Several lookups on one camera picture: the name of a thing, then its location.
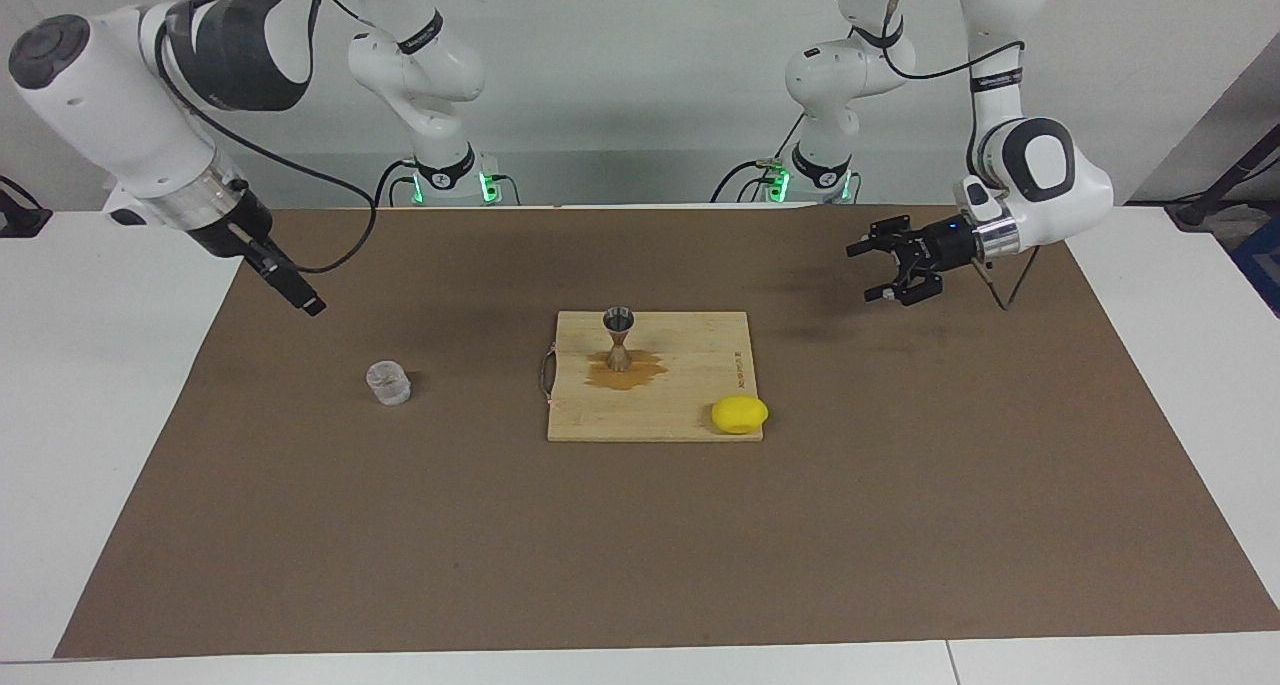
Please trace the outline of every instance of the white wall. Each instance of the white wall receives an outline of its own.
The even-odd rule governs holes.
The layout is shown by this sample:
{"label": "white wall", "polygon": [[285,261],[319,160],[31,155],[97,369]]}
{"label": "white wall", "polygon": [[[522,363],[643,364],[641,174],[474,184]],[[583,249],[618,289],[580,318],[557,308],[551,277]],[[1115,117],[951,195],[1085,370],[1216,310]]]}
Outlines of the white wall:
{"label": "white wall", "polygon": [[[1198,193],[1280,124],[1280,37],[1211,108],[1138,189],[1138,198]],[[1280,198],[1280,166],[1231,189],[1229,198]]]}
{"label": "white wall", "polygon": [[[32,0],[45,14],[159,1],[165,0]],[[746,155],[772,155],[794,120],[796,108],[782,86],[791,52],[845,32],[832,0],[439,0],[439,6],[489,65],[486,92],[465,110],[472,140],[521,175],[526,198],[543,202],[707,198],[727,166]],[[963,58],[956,0],[904,6],[922,69]],[[1028,111],[1065,120],[1128,197],[1276,35],[1274,8],[1274,0],[1052,0],[1029,33]],[[407,143],[394,117],[347,73],[346,44],[355,32],[357,26],[326,9],[319,76],[306,100],[287,114],[225,120],[283,152],[365,152],[343,163],[371,184],[374,163]],[[0,114],[6,132],[12,111],[5,106]],[[950,198],[969,132],[963,76],[869,99],[859,111],[864,201]],[[58,146],[44,138],[36,149]],[[251,157],[246,166],[275,206],[340,198],[285,187],[288,175]],[[14,168],[37,187],[64,193],[61,204],[93,205],[79,193],[96,188],[96,174],[59,170],[55,182],[40,166]]]}

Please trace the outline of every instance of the brown paper mat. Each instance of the brown paper mat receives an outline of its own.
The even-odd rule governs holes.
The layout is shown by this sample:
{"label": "brown paper mat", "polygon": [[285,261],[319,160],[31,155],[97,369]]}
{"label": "brown paper mat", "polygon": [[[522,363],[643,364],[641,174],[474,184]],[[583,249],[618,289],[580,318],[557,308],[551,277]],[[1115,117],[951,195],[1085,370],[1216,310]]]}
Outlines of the brown paper mat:
{"label": "brown paper mat", "polygon": [[[315,321],[242,270],[58,657],[1280,629],[1068,248],[863,303],[900,211],[387,213]],[[764,442],[548,444],[556,314],[620,302],[750,312]]]}

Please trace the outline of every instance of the wooden cutting board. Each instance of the wooden cutting board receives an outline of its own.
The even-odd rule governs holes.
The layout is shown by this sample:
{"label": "wooden cutting board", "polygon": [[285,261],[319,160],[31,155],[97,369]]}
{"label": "wooden cutting board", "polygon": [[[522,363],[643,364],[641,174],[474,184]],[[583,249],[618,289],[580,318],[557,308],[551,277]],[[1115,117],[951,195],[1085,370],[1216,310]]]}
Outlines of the wooden cutting board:
{"label": "wooden cutting board", "polygon": [[559,312],[553,443],[758,443],[763,430],[727,435],[710,410],[754,396],[755,361],[745,312],[636,312],[627,334],[632,365],[605,365],[612,342],[602,312]]}

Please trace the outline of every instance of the metal jigger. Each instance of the metal jigger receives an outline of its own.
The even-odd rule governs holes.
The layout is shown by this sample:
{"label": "metal jigger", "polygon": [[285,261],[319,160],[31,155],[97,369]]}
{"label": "metal jigger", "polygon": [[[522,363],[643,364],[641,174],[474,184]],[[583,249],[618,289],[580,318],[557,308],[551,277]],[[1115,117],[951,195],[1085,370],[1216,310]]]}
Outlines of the metal jigger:
{"label": "metal jigger", "polygon": [[631,307],[611,307],[604,311],[604,329],[613,338],[613,350],[609,351],[605,362],[614,373],[626,373],[631,367],[631,356],[627,353],[627,348],[622,347],[622,343],[626,342],[627,333],[635,324],[636,316],[635,312],[631,312]]}

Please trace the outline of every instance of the clear glass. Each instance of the clear glass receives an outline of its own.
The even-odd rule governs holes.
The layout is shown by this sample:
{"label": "clear glass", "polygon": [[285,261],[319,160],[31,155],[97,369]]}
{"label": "clear glass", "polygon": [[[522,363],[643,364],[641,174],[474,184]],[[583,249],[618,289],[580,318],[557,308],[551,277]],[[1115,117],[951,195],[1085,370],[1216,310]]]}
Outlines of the clear glass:
{"label": "clear glass", "polygon": [[404,369],[389,360],[375,362],[365,374],[365,382],[374,391],[378,402],[387,406],[401,405],[412,394]]}

